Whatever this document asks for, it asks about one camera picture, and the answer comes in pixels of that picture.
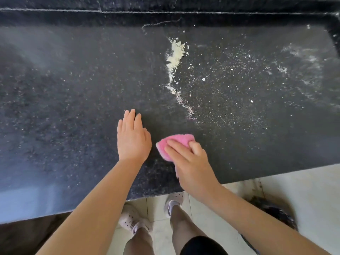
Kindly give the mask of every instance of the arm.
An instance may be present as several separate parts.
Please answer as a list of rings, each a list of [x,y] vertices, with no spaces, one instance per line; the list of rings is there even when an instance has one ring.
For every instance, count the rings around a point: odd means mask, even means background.
[[[166,152],[177,167],[182,188],[227,221],[263,255],[329,255],[286,226],[219,184],[207,154],[197,142],[191,150],[169,140]]]
[[[125,111],[117,129],[119,161],[41,247],[37,255],[105,255],[130,187],[151,150],[141,115]]]

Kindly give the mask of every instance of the pink towel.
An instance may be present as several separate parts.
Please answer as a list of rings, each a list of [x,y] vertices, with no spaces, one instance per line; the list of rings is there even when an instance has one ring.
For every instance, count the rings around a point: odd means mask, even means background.
[[[164,158],[164,160],[169,161],[169,162],[172,162],[172,159],[169,157],[168,153],[166,153],[164,150],[164,148],[168,144],[167,141],[169,139],[176,140],[179,143],[185,145],[187,148],[189,148],[190,141],[195,141],[195,137],[192,134],[177,134],[177,135],[166,137],[162,139],[161,141],[157,142],[156,148],[158,149],[159,154],[162,156],[162,158]]]

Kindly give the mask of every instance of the black shorts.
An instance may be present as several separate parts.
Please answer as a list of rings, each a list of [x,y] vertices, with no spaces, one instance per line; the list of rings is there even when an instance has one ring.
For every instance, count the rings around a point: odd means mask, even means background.
[[[196,236],[190,239],[181,250],[180,255],[228,255],[228,253],[215,242],[206,236]]]

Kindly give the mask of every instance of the person's right arm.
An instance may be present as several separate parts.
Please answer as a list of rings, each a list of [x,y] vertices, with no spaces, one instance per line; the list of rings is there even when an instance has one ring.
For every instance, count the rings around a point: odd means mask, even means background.
[[[191,150],[169,140],[165,151],[176,164],[181,187],[227,221],[263,255],[329,255],[299,232],[219,184],[198,142]]]

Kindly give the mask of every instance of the shoe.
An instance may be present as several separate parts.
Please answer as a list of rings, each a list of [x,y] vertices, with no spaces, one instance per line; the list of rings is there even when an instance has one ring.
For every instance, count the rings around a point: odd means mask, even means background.
[[[171,217],[170,209],[172,209],[174,205],[182,207],[182,204],[183,204],[183,192],[170,194],[164,205],[164,213],[166,217],[167,218]]]
[[[123,206],[122,214],[120,215],[118,223],[121,227],[131,231],[134,235],[139,228],[145,228],[148,233],[152,231],[152,224],[150,221],[146,218],[141,218],[137,209],[128,204]]]

